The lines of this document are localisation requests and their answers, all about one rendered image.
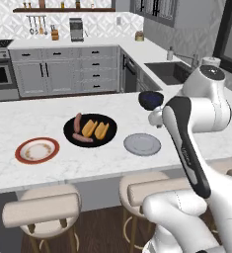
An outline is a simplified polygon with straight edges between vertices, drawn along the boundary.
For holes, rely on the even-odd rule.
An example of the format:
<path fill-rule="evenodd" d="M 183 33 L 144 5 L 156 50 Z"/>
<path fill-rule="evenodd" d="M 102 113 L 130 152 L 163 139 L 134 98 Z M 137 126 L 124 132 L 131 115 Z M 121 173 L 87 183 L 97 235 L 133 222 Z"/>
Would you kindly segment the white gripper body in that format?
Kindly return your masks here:
<path fill-rule="evenodd" d="M 159 106 L 150 113 L 148 116 L 148 121 L 152 126 L 161 127 L 163 125 L 162 112 L 163 107 Z"/>

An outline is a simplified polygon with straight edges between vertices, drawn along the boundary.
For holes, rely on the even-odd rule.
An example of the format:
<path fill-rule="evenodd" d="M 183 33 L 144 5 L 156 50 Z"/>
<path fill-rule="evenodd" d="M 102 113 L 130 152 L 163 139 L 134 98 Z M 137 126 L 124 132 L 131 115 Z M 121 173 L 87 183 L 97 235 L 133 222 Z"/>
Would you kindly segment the grey plate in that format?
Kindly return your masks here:
<path fill-rule="evenodd" d="M 123 141 L 124 148 L 138 156 L 151 156 L 161 149 L 161 142 L 155 136 L 147 133 L 134 133 Z"/>

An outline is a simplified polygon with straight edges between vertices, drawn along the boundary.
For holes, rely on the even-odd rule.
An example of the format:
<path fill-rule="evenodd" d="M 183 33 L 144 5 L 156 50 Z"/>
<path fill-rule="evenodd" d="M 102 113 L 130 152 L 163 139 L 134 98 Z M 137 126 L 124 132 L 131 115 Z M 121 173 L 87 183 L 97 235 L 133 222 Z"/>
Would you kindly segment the black bowl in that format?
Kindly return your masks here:
<path fill-rule="evenodd" d="M 72 134 L 74 133 L 74 118 L 70 119 L 63 127 L 63 132 L 66 139 L 72 144 L 79 147 L 86 148 L 95 148 L 109 143 L 116 135 L 117 125 L 116 122 L 106 115 L 100 114 L 84 114 L 81 117 L 80 128 L 83 128 L 84 125 L 88 122 L 88 120 L 92 120 L 93 122 L 109 124 L 108 131 L 105 137 L 102 140 L 98 140 L 94 134 L 91 135 L 93 142 L 82 142 L 80 140 L 75 139 Z"/>

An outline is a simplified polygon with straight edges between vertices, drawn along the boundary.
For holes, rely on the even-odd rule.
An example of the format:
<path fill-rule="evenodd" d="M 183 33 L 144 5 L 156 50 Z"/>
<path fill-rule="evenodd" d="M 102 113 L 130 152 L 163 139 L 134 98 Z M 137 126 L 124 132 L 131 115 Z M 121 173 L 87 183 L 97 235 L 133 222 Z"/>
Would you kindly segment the yellow bun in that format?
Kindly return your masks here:
<path fill-rule="evenodd" d="M 96 139 L 102 140 L 105 138 L 107 131 L 109 129 L 110 124 L 104 124 L 104 123 L 99 123 L 95 130 L 95 137 Z"/>
<path fill-rule="evenodd" d="M 93 131 L 97 127 L 98 123 L 93 122 L 92 120 L 88 120 L 88 122 L 82 128 L 82 134 L 85 137 L 90 137 L 93 134 Z"/>

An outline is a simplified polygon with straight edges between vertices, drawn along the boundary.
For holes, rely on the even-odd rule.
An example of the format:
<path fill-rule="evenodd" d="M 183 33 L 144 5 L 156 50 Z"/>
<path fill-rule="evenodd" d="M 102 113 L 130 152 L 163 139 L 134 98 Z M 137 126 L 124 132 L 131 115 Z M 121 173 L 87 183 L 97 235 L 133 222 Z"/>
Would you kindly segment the brown sausage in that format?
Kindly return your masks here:
<path fill-rule="evenodd" d="M 81 141 L 81 142 L 86 142 L 86 143 L 94 142 L 93 138 L 86 137 L 86 136 L 83 136 L 83 135 L 78 134 L 78 133 L 73 133 L 72 136 L 73 136 L 74 139 L 76 139 L 78 141 Z"/>
<path fill-rule="evenodd" d="M 74 131 L 75 133 L 79 133 L 80 132 L 80 122 L 81 122 L 81 118 L 82 118 L 82 114 L 78 113 L 75 117 L 74 120 Z"/>

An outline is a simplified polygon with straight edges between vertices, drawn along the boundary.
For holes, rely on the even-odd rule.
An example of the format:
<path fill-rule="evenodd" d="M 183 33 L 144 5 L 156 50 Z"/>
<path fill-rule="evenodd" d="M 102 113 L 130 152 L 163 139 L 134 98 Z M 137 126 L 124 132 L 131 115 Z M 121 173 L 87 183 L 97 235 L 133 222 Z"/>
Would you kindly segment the red-rimmed white plate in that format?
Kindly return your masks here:
<path fill-rule="evenodd" d="M 50 137 L 36 137 L 23 142 L 15 151 L 18 161 L 35 165 L 52 159 L 59 151 L 59 143 Z"/>

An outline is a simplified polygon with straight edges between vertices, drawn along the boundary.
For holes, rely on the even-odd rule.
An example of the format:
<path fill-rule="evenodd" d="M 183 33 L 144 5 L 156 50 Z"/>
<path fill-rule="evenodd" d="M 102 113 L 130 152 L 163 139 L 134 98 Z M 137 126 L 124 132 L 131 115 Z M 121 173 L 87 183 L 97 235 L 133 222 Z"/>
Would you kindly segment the dark sink basin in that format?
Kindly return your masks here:
<path fill-rule="evenodd" d="M 146 63 L 146 66 L 166 85 L 184 84 L 192 73 L 181 61 Z"/>

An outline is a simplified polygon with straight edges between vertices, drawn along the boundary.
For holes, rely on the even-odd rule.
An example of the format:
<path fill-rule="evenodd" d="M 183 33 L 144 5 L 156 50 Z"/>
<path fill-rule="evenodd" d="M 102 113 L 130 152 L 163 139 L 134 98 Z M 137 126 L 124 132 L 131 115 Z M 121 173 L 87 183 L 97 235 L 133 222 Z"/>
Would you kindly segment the black dishwasher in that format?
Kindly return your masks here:
<path fill-rule="evenodd" d="M 133 60 L 125 54 L 122 59 L 122 90 L 124 93 L 135 92 L 136 85 L 136 65 Z"/>

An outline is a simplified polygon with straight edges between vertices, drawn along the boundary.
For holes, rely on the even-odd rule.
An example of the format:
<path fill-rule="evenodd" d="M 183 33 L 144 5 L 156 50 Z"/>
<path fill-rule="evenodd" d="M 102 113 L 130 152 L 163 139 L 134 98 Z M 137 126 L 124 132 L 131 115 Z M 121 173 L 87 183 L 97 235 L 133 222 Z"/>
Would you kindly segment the silver tap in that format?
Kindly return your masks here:
<path fill-rule="evenodd" d="M 196 53 L 194 53 L 192 56 L 187 56 L 187 55 L 182 55 L 182 54 L 177 54 L 177 53 L 174 53 L 174 55 L 177 57 L 190 59 L 192 61 L 192 65 L 191 65 L 192 69 L 196 69 L 198 67 L 198 55 Z"/>

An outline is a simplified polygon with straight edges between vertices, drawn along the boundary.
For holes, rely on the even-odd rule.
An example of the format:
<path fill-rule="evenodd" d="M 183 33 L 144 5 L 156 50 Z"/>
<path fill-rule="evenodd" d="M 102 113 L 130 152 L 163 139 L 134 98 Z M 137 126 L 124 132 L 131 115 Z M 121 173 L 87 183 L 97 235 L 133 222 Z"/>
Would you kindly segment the beige bar stool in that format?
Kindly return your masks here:
<path fill-rule="evenodd" d="M 74 224 L 81 211 L 81 197 L 74 185 L 56 185 L 26 191 L 2 211 L 6 228 L 20 227 L 30 238 L 33 253 L 51 253 L 48 241 L 69 235 L 71 253 L 79 250 Z"/>
<path fill-rule="evenodd" d="M 122 205 L 122 237 L 129 243 L 129 253 L 143 247 L 135 244 L 137 221 L 145 219 L 141 206 L 152 194 L 172 190 L 188 189 L 190 184 L 183 178 L 169 178 L 164 172 L 147 172 L 123 176 L 119 181 L 119 200 Z"/>

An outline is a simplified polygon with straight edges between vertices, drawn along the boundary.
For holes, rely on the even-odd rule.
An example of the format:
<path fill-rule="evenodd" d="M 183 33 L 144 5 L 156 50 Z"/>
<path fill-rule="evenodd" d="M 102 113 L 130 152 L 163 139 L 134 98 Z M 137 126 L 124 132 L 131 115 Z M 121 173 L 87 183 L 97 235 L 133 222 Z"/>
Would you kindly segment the white paper towel roll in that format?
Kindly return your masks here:
<path fill-rule="evenodd" d="M 213 56 L 206 56 L 201 60 L 202 65 L 220 66 L 221 59 Z"/>

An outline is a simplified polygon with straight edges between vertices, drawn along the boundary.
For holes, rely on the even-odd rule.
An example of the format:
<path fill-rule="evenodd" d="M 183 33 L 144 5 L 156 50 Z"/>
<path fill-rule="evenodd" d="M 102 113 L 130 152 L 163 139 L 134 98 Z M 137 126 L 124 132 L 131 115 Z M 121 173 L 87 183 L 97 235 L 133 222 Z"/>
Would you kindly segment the grey cupboard run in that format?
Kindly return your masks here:
<path fill-rule="evenodd" d="M 11 48 L 10 54 L 22 97 L 116 90 L 115 46 Z"/>

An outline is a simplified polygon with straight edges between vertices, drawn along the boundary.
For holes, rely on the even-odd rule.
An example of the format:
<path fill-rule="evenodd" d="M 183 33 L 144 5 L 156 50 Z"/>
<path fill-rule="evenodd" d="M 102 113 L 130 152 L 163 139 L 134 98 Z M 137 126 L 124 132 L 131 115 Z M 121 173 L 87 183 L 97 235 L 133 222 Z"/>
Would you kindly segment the wooden knife block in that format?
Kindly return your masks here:
<path fill-rule="evenodd" d="M 58 41 L 59 40 L 59 33 L 58 33 L 58 30 L 55 28 L 55 25 L 51 25 L 50 28 L 51 28 L 51 32 L 50 32 L 51 39 L 53 41 Z"/>

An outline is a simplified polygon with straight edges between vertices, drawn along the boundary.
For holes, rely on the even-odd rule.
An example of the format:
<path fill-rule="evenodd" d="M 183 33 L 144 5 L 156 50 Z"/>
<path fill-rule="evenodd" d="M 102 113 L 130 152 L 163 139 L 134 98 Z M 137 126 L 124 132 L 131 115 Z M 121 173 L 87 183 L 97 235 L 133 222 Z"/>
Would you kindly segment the dark wooden shelf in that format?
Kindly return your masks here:
<path fill-rule="evenodd" d="M 115 12 L 116 8 L 16 8 L 13 13 Z"/>

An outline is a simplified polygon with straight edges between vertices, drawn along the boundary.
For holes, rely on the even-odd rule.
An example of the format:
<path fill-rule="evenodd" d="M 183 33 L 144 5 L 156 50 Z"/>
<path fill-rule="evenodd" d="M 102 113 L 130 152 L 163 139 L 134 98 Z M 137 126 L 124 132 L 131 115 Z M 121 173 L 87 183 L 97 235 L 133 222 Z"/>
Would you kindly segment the steel range oven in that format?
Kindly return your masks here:
<path fill-rule="evenodd" d="M 20 95 L 8 46 L 12 40 L 0 40 L 0 101 L 19 100 Z"/>

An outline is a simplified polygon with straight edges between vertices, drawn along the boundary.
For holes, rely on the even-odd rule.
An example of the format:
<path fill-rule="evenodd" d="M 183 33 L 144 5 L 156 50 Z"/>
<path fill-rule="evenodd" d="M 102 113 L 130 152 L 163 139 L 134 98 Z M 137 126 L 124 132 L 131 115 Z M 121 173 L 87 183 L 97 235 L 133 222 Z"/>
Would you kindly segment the grey glass-door wall cupboard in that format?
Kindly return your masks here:
<path fill-rule="evenodd" d="M 176 29 L 207 28 L 215 0 L 130 0 L 137 15 Z"/>

